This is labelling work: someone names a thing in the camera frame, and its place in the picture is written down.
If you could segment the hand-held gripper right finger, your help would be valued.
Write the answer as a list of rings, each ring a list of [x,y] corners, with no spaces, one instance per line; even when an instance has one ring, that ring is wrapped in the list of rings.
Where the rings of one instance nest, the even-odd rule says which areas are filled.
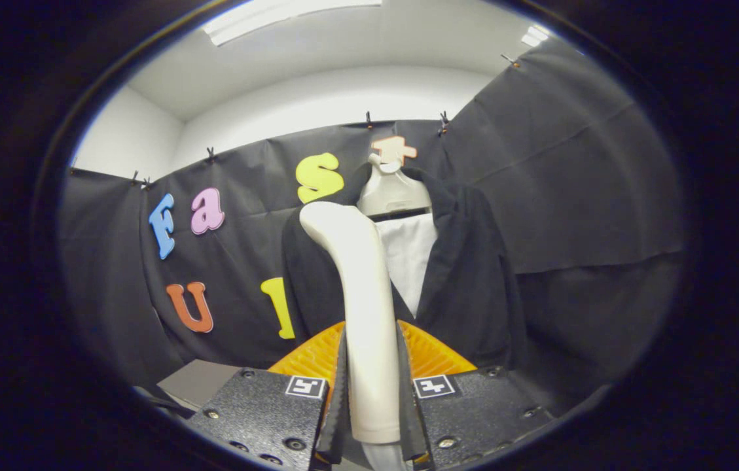
[[[512,452],[554,420],[503,368],[474,366],[406,322],[398,329],[401,447],[414,470],[468,467]]]

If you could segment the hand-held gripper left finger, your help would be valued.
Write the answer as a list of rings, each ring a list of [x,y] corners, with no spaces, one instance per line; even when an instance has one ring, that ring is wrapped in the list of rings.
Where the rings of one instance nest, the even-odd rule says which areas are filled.
[[[330,470],[343,456],[347,369],[340,323],[273,367],[236,372],[187,425],[267,469]]]

